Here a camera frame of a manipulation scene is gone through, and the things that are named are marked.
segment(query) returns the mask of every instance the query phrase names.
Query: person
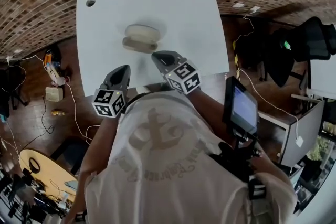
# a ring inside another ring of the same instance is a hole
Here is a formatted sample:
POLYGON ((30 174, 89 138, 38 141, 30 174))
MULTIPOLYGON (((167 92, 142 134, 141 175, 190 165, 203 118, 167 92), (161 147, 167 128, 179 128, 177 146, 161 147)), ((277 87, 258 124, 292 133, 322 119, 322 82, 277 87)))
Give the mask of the person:
POLYGON ((267 189, 264 222, 252 222, 248 184, 209 157, 220 153, 219 142, 235 142, 223 109, 200 89, 165 91, 134 101, 119 119, 105 118, 63 223, 85 210, 89 223, 286 223, 297 197, 265 154, 250 160, 267 189))

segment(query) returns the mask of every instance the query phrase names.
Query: screen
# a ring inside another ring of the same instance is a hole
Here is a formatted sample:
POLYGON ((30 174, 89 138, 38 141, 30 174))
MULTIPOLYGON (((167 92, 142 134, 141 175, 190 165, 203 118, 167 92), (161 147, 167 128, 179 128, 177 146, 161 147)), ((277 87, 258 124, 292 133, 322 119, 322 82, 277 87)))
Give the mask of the screen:
POLYGON ((253 101, 240 88, 235 86, 233 113, 238 114, 253 127, 257 126, 257 108, 253 101))

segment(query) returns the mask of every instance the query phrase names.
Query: white plug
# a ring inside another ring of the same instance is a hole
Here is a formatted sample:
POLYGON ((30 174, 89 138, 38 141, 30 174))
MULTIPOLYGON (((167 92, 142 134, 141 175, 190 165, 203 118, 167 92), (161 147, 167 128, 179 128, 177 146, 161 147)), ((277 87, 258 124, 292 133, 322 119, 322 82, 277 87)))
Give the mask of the white plug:
POLYGON ((301 147, 303 144, 303 138, 299 136, 295 143, 298 145, 298 147, 301 147))
POLYGON ((233 8, 241 8, 244 7, 244 3, 237 2, 236 4, 233 5, 233 8))
POLYGON ((8 55, 8 56, 6 57, 7 62, 9 63, 9 61, 12 60, 12 58, 13 58, 13 56, 9 56, 9 55, 8 55))
POLYGON ((256 13, 257 10, 259 10, 259 9, 260 9, 260 7, 258 7, 258 6, 254 6, 254 7, 251 8, 251 10, 253 11, 252 13, 256 13))

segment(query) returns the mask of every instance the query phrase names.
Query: small box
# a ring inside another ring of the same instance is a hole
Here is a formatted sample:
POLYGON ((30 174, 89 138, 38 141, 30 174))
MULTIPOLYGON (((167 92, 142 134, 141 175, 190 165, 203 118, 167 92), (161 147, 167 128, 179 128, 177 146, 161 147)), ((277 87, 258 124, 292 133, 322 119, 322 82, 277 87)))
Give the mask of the small box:
POLYGON ((58 102, 63 99, 63 89, 55 87, 46 87, 46 100, 58 102))
POLYGON ((99 116, 116 118, 126 106, 122 91, 98 89, 93 97, 93 108, 99 116))
POLYGON ((165 75, 170 86, 188 94, 201 85, 201 76, 194 64, 188 60, 165 75))

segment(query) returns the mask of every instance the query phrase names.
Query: black and white marker cube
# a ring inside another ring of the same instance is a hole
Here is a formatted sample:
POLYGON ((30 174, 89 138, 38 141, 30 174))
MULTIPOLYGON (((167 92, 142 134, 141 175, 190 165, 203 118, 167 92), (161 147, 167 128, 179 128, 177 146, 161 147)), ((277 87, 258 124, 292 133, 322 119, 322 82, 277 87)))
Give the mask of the black and white marker cube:
POLYGON ((122 91, 98 89, 94 94, 92 105, 99 116, 116 118, 126 105, 122 91))
POLYGON ((194 64, 187 60, 165 75, 170 86, 184 94, 188 94, 201 85, 201 76, 194 64))

